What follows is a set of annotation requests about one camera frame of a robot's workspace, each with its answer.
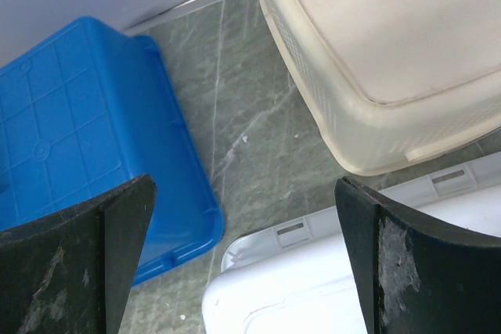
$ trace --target white plastic tray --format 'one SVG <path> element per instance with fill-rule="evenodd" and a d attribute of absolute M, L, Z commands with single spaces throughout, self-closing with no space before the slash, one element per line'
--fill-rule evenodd
<path fill-rule="evenodd" d="M 500 236 L 501 153 L 386 189 L 443 221 Z M 207 334 L 366 334 L 335 208 L 234 242 L 207 287 Z"/>
<path fill-rule="evenodd" d="M 434 172 L 381 191 L 413 208 L 441 199 L 501 184 L 501 153 Z M 326 236 L 341 233 L 336 207 L 279 224 L 233 242 L 222 259 L 221 271 L 241 268 Z"/>

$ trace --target metal baseboard trim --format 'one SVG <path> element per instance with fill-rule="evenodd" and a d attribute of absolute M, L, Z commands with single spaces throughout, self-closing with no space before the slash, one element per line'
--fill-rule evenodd
<path fill-rule="evenodd" d="M 160 25 L 161 23 L 165 23 L 167 21 L 177 19 L 178 17 L 187 15 L 188 13 L 197 11 L 203 7 L 208 5 L 220 2 L 221 0 L 189 0 L 180 5 L 177 5 L 174 8 L 168 9 L 167 11 L 151 17 L 148 20 L 144 20 L 141 23 L 137 23 L 132 27 L 129 27 L 125 33 L 127 35 L 140 34 L 144 31 L 150 29 L 151 27 L 155 27 Z"/>

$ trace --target white vein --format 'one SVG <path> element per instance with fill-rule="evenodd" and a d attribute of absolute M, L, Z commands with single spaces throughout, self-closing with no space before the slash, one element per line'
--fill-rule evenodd
<path fill-rule="evenodd" d="M 249 8 L 251 7 L 251 0 L 246 0 L 245 16 L 243 18 L 243 37 L 247 37 L 247 29 L 249 28 Z"/>
<path fill-rule="evenodd" d="M 219 78 L 220 78 L 220 67 L 221 67 L 221 51 L 222 51 L 222 21 L 225 14 L 225 4 L 226 0 L 222 1 L 221 6 L 221 18 L 219 20 L 219 40 L 218 40 L 218 61 L 216 64 L 216 80 L 214 83 L 214 113 L 212 114 L 212 158 L 211 158 L 211 181 L 214 179 L 214 159 L 216 153 L 216 113 L 218 110 L 218 91 L 219 91 Z"/>
<path fill-rule="evenodd" d="M 243 131 L 240 132 L 240 134 L 235 138 L 235 141 L 228 149 L 228 152 L 226 152 L 225 156 L 223 156 L 223 158 L 221 159 L 221 162 L 217 166 L 217 169 L 219 171 L 216 174 L 214 174 L 215 168 L 213 168 L 211 170 L 211 172 L 212 172 L 211 176 L 213 178 L 216 178 L 221 173 L 224 173 L 225 170 L 228 168 L 228 166 L 231 164 L 231 162 L 233 162 L 233 160 L 235 158 L 235 149 L 239 145 L 242 137 L 244 135 L 246 135 L 247 132 L 249 130 L 251 130 L 253 127 L 255 127 L 257 124 L 260 124 L 261 121 L 265 120 L 270 115 L 276 113 L 280 109 L 280 107 L 282 107 L 283 104 L 289 99 L 289 97 L 294 92 L 296 86 L 294 84 L 290 84 L 289 80 L 287 80 L 287 83 L 289 86 L 287 93 L 279 101 L 276 101 L 274 103 L 273 107 L 266 109 L 266 110 L 263 110 L 260 113 L 258 113 L 256 116 L 254 116 L 252 118 L 252 120 L 250 121 L 250 123 L 245 127 L 245 129 L 243 129 Z"/>
<path fill-rule="evenodd" d="M 171 56 L 169 56 L 169 58 L 174 58 L 176 55 L 178 55 L 178 52 L 181 51 L 181 49 L 183 47 L 185 47 L 186 43 L 188 43 L 188 41 L 190 40 L 193 32 L 196 30 L 196 28 L 198 27 L 198 23 L 200 22 L 200 20 L 202 20 L 201 18 L 199 18 L 198 20 L 196 20 L 195 22 L 195 25 L 193 25 L 193 27 L 191 28 L 191 31 L 189 31 L 186 36 L 178 43 L 178 45 L 176 46 L 174 52 L 172 53 Z"/>

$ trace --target white plastic container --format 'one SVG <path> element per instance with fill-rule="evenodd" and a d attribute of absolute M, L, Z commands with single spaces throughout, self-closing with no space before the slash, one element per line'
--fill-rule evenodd
<path fill-rule="evenodd" d="M 397 170 L 501 126 L 501 0 L 260 1 L 346 170 Z"/>
<path fill-rule="evenodd" d="M 501 235 L 501 153 L 382 192 L 444 221 Z M 236 240 L 207 288 L 207 334 L 366 334 L 336 208 Z"/>

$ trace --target rectangular slot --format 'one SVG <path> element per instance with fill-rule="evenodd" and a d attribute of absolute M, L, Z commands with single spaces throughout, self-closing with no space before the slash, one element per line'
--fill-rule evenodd
<path fill-rule="evenodd" d="M 283 235 L 283 234 L 286 234 L 288 232 L 292 232 L 294 230 L 298 230 L 300 228 L 303 228 L 305 226 L 304 223 L 297 223 L 297 224 L 293 224 L 292 226 L 289 226 L 289 227 L 285 227 L 285 228 L 282 228 L 281 230 L 277 231 L 276 234 L 278 236 L 280 235 Z"/>
<path fill-rule="evenodd" d="M 451 180 L 454 178 L 458 178 L 459 176 L 463 176 L 464 174 L 465 174 L 465 172 L 463 170 L 454 171 L 454 172 L 451 172 L 450 174 L 439 176 L 438 178 L 433 179 L 432 182 L 433 182 L 433 184 L 438 184 L 438 183 L 442 183 L 443 181 L 448 181 L 448 180 Z"/>
<path fill-rule="evenodd" d="M 467 167 L 448 174 L 431 175 L 430 178 L 438 197 L 459 195 L 474 189 L 476 186 L 475 179 Z"/>
<path fill-rule="evenodd" d="M 282 249 L 310 239 L 309 230 L 302 219 L 284 228 L 276 229 L 276 240 Z"/>

